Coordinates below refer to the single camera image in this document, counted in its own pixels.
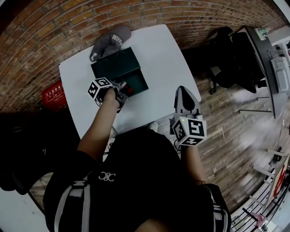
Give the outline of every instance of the hand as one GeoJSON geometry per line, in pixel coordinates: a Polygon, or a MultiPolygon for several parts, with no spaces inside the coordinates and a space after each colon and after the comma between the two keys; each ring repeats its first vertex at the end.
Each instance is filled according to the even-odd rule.
{"type": "Polygon", "coordinates": [[[109,88],[104,96],[103,103],[115,106],[117,109],[120,107],[119,102],[116,100],[116,93],[113,88],[109,88]]]}

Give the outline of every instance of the person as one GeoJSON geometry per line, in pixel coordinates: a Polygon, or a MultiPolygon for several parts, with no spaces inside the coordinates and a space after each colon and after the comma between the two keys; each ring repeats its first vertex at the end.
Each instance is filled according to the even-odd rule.
{"type": "Polygon", "coordinates": [[[184,147],[179,159],[170,141],[156,133],[154,122],[142,133],[118,136],[102,161],[119,107],[115,97],[109,89],[77,151],[53,173],[43,198],[48,229],[83,231],[84,194],[69,193],[58,227],[55,223],[68,186],[87,177],[87,231],[214,231],[213,210],[218,206],[213,195],[228,210],[218,186],[206,184],[197,147],[184,147]]]}

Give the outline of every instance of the black t-shirt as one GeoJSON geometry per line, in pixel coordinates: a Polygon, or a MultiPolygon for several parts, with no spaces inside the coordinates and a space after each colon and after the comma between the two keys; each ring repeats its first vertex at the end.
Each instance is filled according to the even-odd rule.
{"type": "MultiPolygon", "coordinates": [[[[54,216],[63,192],[88,174],[90,231],[133,232],[149,218],[161,220],[174,231],[198,227],[212,231],[210,191],[187,179],[178,155],[165,136],[148,131],[116,138],[101,165],[81,151],[71,154],[59,165],[43,198],[51,232],[54,232],[54,216]]],[[[66,220],[61,221],[60,232],[61,228],[80,231],[75,222],[81,218],[82,209],[70,206],[64,213],[66,220]]]]}

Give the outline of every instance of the brick wall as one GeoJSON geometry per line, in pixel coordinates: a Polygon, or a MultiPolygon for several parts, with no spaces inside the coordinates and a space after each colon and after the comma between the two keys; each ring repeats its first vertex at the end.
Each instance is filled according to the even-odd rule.
{"type": "Polygon", "coordinates": [[[0,36],[0,113],[35,111],[58,64],[110,28],[167,24],[180,48],[223,26],[285,25],[271,0],[33,0],[0,36]]]}

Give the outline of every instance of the black desk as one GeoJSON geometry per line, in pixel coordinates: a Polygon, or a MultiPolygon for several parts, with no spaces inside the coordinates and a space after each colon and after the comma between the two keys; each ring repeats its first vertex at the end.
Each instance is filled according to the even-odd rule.
{"type": "Polygon", "coordinates": [[[241,114],[259,114],[259,115],[273,115],[274,118],[278,118],[283,111],[287,101],[287,93],[279,93],[276,85],[276,77],[273,73],[271,59],[268,55],[268,51],[274,55],[274,49],[269,41],[268,37],[266,40],[260,40],[256,34],[253,27],[244,26],[238,32],[246,32],[262,67],[264,68],[266,78],[267,78],[267,87],[269,90],[269,98],[272,101],[272,110],[271,111],[252,111],[252,110],[240,110],[241,114]]]}

